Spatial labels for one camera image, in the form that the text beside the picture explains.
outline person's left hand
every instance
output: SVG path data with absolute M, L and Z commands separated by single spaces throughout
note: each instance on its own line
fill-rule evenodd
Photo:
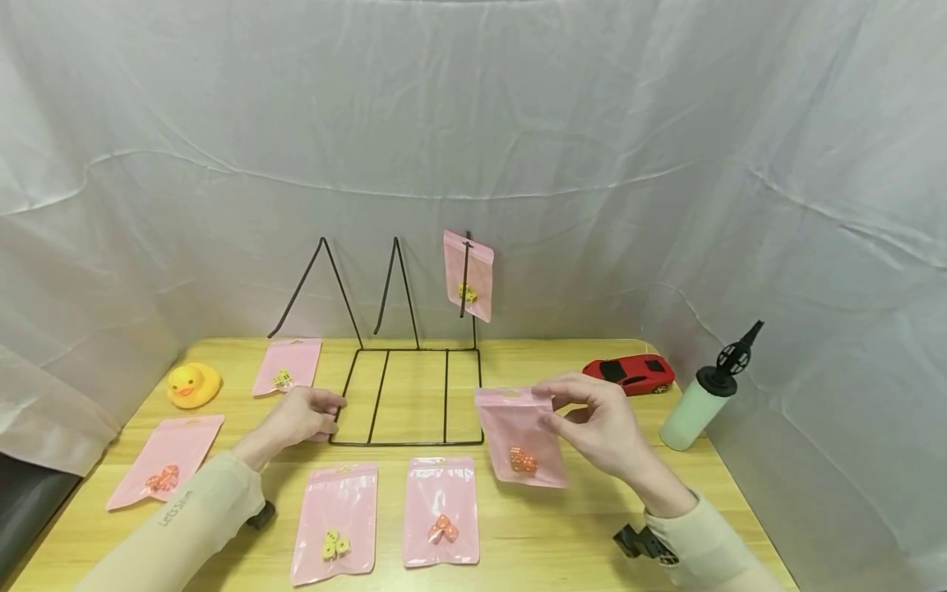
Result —
M 282 396 L 269 415 L 234 446 L 233 452 L 254 471 L 287 446 L 316 434 L 334 434 L 339 427 L 333 415 L 346 400 L 321 388 L 294 386 Z

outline metal display stand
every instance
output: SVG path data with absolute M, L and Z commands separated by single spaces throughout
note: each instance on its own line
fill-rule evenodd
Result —
M 470 261 L 470 252 L 471 244 L 470 239 L 471 233 L 467 233 L 467 241 L 464 242 L 464 277 L 463 277 L 463 286 L 460 298 L 460 318 L 464 317 L 467 308 L 466 298 L 463 297 L 467 294 L 467 271 L 468 263 Z M 395 237 L 394 242 L 391 245 L 391 257 L 388 260 L 388 273 L 384 279 L 384 291 L 382 292 L 382 304 L 378 310 L 378 322 L 375 324 L 375 331 L 372 334 L 377 335 L 379 329 L 382 327 L 382 319 L 384 318 L 384 307 L 388 300 L 388 288 L 391 286 L 391 272 L 394 271 L 395 265 L 395 254 L 398 254 L 398 263 L 402 269 L 402 280 L 404 282 L 404 293 L 407 296 L 408 300 L 408 312 L 411 313 L 411 329 L 414 332 L 415 338 L 415 347 L 413 348 L 366 348 L 365 343 L 362 341 L 362 335 L 359 333 L 358 325 L 355 323 L 355 315 L 352 313 L 351 305 L 348 303 L 348 295 L 346 294 L 346 289 L 342 285 L 342 278 L 339 276 L 338 267 L 335 266 L 335 258 L 332 256 L 332 251 L 329 249 L 329 242 L 326 241 L 325 237 L 319 239 L 319 244 L 315 247 L 315 252 L 313 257 L 309 260 L 309 265 L 306 266 L 306 271 L 303 272 L 302 278 L 299 279 L 299 283 L 296 285 L 293 296 L 290 298 L 289 304 L 286 305 L 286 310 L 283 311 L 282 317 L 279 319 L 277 326 L 273 329 L 268 338 L 273 338 L 279 329 L 283 326 L 283 322 L 286 320 L 286 317 L 289 315 L 290 310 L 293 308 L 296 297 L 299 296 L 299 291 L 302 289 L 304 283 L 306 283 L 306 278 L 309 276 L 310 270 L 313 269 L 313 264 L 315 259 L 319 256 L 319 253 L 322 251 L 322 247 L 326 247 L 326 253 L 329 254 L 329 262 L 332 265 L 332 272 L 335 274 L 335 281 L 338 283 L 339 291 L 342 293 L 342 299 L 346 303 L 346 309 L 348 310 L 348 318 L 351 320 L 352 328 L 355 330 L 355 337 L 358 339 L 359 348 L 355 351 L 355 355 L 352 356 L 351 366 L 348 367 L 348 377 L 346 378 L 346 385 L 342 389 L 342 397 L 346 397 L 348 394 L 348 384 L 351 382 L 352 372 L 355 370 L 355 365 L 358 363 L 359 354 L 363 351 L 383 351 L 384 352 L 384 365 L 382 366 L 382 378 L 378 383 L 378 394 L 375 395 L 375 408 L 371 414 L 371 426 L 368 428 L 368 439 L 364 442 L 339 442 L 335 441 L 335 437 L 338 435 L 333 434 L 329 438 L 329 444 L 333 446 L 379 446 L 379 447 L 399 447 L 399 446 L 477 446 L 481 445 L 484 442 L 483 430 L 480 430 L 480 439 L 479 440 L 461 440 L 461 441 L 450 441 L 447 440 L 447 393 L 449 390 L 450 384 L 450 362 L 451 362 L 451 352 L 453 351 L 473 351 L 476 352 L 476 375 L 477 375 L 477 385 L 483 387 L 483 371 L 480 364 L 480 349 L 477 347 L 476 341 L 476 316 L 470 315 L 471 317 L 471 331 L 473 333 L 473 345 L 468 348 L 423 348 L 420 346 L 420 339 L 418 338 L 418 325 L 415 322 L 414 314 L 414 305 L 411 300 L 411 289 L 408 287 L 408 276 L 404 271 L 404 257 L 402 257 L 402 247 L 398 241 L 398 237 Z M 427 441 L 427 442 L 374 442 L 372 441 L 372 436 L 375 433 L 375 422 L 378 420 L 378 408 L 382 401 L 382 390 L 384 389 L 384 375 L 388 369 L 388 358 L 391 356 L 392 351 L 443 351 L 444 352 L 444 415 L 443 421 L 444 424 L 441 429 L 441 439 L 440 441 Z M 342 415 L 342 409 L 335 414 L 336 421 L 339 420 L 339 417 Z

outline white fabric backdrop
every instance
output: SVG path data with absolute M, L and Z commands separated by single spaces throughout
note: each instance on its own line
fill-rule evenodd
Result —
M 711 435 L 803 590 L 947 588 L 947 5 L 0 2 L 0 450 L 85 474 L 178 351 L 262 335 L 321 235 L 498 253 L 487 337 L 767 321 Z M 284 332 L 349 335 L 319 263 Z M 392 304 L 403 306 L 399 289 Z M 383 332 L 407 334 L 389 311 Z

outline arm sleeve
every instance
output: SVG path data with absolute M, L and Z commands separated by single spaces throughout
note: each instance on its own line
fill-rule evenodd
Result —
M 219 454 L 100 561 L 76 590 L 181 590 L 264 503 L 259 474 L 233 453 Z
M 750 553 L 740 536 L 699 493 L 697 507 L 677 518 L 645 521 L 664 546 L 677 556 L 663 565 L 682 592 L 777 592 L 773 575 Z

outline wooden table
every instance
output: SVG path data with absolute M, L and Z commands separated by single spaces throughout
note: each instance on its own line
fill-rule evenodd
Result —
M 341 392 L 356 345 L 353 340 L 326 340 L 315 384 Z M 371 345 L 407 344 L 376 340 Z M 211 455 L 232 446 L 256 425 L 276 401 L 275 397 L 254 400 L 250 396 L 266 347 L 265 339 L 207 339 L 192 346 L 183 360 L 202 361 L 217 368 L 224 380 L 221 393 L 204 408 L 188 412 L 171 406 L 163 386 L 156 386 L 47 531 L 11 589 L 70 589 L 158 510 L 155 501 L 113 513 L 104 508 L 160 421 L 195 413 L 225 414 Z M 653 349 L 634 340 L 487 341 L 481 344 L 483 384 L 528 386 L 570 369 L 581 369 L 594 359 L 646 351 Z M 473 404 L 476 358 L 472 353 L 450 355 L 448 433 L 452 440 L 467 439 L 478 435 Z M 383 362 L 384 353 L 360 355 L 348 390 L 348 409 L 341 418 L 340 440 L 365 439 Z M 443 353 L 392 353 L 374 439 L 439 440 L 443 380 Z M 680 477 L 706 494 L 779 581 L 787 589 L 796 590 L 709 440 L 700 438 L 683 454 L 661 443 L 658 428 L 679 396 L 675 387 L 666 394 L 633 399 L 649 442 Z M 641 502 L 623 484 L 593 469 L 567 445 L 563 445 L 563 451 L 570 487 L 546 490 L 496 481 L 486 446 L 347 448 L 304 442 L 283 451 L 263 472 L 263 489 L 277 506 L 277 518 L 262 532 L 242 529 L 198 572 L 188 590 L 291 589 L 290 562 L 307 475 L 319 466 L 360 461 L 376 461 L 379 465 L 375 570 L 367 576 L 341 576 L 316 584 L 317 590 L 672 590 L 655 562 L 628 560 L 611 540 L 625 523 L 642 523 Z M 476 465 L 480 565 L 405 570 L 401 549 L 407 461 L 411 457 L 450 455 L 473 457 Z M 130 583 L 128 589 L 134 589 L 134 584 Z

